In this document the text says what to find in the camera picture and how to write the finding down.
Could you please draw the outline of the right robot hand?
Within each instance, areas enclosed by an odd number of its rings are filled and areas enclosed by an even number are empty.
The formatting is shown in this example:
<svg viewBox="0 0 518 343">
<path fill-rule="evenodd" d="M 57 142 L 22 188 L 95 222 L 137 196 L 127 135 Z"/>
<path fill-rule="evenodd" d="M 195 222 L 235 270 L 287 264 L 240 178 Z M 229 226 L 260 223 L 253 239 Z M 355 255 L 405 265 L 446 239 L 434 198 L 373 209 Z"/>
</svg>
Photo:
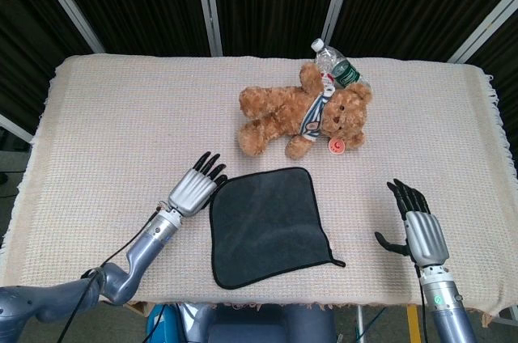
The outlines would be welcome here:
<svg viewBox="0 0 518 343">
<path fill-rule="evenodd" d="M 389 252 L 410 259 L 421 269 L 443 265 L 449 258 L 448 247 L 438 219 L 430 211 L 424 195 L 398 179 L 388 182 L 405 228 L 405 244 L 390 243 L 378 231 L 379 245 Z"/>
</svg>

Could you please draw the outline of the brown teddy bear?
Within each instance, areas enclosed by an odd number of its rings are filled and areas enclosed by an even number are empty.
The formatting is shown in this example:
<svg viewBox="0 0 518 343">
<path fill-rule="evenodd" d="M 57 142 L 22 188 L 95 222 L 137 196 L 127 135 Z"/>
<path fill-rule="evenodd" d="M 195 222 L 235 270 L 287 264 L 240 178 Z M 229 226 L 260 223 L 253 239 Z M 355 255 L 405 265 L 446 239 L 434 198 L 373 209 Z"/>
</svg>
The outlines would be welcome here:
<svg viewBox="0 0 518 343">
<path fill-rule="evenodd" d="M 365 141 L 363 127 L 372 90 L 362 83 L 346 88 L 324 88 L 321 72 L 313 62 L 304 64 L 297 87 L 247 87 L 239 97 L 248 118 L 238 133 L 240 149 L 248 156 L 262 155 L 275 139 L 290 138 L 285 153 L 303 158 L 320 137 L 341 138 L 346 149 Z"/>
</svg>

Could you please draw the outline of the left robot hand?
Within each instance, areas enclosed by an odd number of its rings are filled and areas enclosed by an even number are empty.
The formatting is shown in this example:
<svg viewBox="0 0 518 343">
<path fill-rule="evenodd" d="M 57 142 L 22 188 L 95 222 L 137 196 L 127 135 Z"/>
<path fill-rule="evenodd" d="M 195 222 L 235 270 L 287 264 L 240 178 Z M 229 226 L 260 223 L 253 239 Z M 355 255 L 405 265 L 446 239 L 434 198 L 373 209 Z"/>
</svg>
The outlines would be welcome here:
<svg viewBox="0 0 518 343">
<path fill-rule="evenodd" d="M 203 210 L 216 191 L 227 182 L 223 174 L 226 168 L 219 163 L 220 154 L 204 153 L 184 174 L 169 193 L 167 204 L 170 210 L 183 217 L 192 217 Z"/>
</svg>

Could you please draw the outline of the grey and pink cloth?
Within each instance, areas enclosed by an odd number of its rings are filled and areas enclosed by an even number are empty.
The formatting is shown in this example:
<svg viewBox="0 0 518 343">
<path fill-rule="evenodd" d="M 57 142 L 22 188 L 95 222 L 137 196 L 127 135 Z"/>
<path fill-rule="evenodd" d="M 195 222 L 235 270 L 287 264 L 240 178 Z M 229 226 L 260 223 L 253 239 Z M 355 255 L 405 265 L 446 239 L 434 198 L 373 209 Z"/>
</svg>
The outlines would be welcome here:
<svg viewBox="0 0 518 343">
<path fill-rule="evenodd" d="M 228 180 L 210 201 L 211 268 L 225 290 L 324 264 L 333 256 L 312 177 L 303 167 Z"/>
</svg>

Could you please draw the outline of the beige woven tablecloth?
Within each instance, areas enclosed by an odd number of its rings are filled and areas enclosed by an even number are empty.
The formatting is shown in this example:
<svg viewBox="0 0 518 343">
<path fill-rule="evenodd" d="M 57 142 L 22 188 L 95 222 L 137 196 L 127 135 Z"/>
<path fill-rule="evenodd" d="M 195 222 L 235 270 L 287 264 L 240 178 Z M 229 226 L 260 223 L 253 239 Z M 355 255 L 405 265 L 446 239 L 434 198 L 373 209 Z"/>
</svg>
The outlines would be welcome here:
<svg viewBox="0 0 518 343">
<path fill-rule="evenodd" d="M 331 264 L 236 290 L 211 269 L 207 212 L 182 228 L 146 271 L 137 302 L 406 304 L 419 301 L 405 257 L 382 233 L 405 231 L 387 182 L 419 190 L 448 245 L 447 267 L 468 308 L 490 315 L 518 303 L 518 179 L 484 72 L 469 65 L 355 58 L 372 85 L 366 141 L 343 155 L 321 139 L 299 161 L 312 177 Z M 78 279 L 132 237 L 206 151 L 230 177 L 290 167 L 284 139 L 260 157 L 241 152 L 239 93 L 294 85 L 302 63 L 256 57 L 66 59 L 51 82 L 9 229 L 0 286 Z"/>
</svg>

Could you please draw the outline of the dark blue robot torso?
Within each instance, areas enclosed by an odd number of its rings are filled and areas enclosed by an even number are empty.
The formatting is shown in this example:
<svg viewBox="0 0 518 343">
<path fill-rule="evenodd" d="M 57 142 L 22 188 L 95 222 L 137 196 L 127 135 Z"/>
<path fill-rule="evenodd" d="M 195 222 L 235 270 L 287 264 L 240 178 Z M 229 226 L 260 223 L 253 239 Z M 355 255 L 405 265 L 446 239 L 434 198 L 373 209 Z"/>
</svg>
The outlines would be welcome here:
<svg viewBox="0 0 518 343">
<path fill-rule="evenodd" d="M 337 338 L 330 309 L 266 304 L 260 309 L 217 309 L 206 343 L 336 343 Z"/>
</svg>

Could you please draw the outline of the light blue plastic cover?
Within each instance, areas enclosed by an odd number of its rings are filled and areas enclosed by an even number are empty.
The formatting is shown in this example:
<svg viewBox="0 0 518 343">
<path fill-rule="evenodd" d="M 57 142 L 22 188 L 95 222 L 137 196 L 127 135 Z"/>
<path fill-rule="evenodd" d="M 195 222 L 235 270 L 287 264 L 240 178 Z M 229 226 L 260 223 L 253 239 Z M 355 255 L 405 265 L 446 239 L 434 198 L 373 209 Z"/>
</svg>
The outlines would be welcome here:
<svg viewBox="0 0 518 343">
<path fill-rule="evenodd" d="M 209 343 L 210 310 L 202 304 L 155 305 L 142 343 Z"/>
</svg>

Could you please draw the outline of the green label water bottle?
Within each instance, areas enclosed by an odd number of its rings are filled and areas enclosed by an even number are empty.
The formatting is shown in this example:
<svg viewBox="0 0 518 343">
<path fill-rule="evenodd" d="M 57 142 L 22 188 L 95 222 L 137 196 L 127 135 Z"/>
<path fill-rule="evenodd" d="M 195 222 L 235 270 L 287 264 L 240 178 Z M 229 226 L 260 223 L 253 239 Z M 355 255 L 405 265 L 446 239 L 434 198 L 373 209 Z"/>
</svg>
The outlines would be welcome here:
<svg viewBox="0 0 518 343">
<path fill-rule="evenodd" d="M 329 74 L 337 86 L 346 88 L 352 83 L 362 83 L 371 88 L 370 83 L 340 51 L 320 38 L 312 42 L 311 48 L 316 53 L 315 63 L 320 72 Z"/>
</svg>

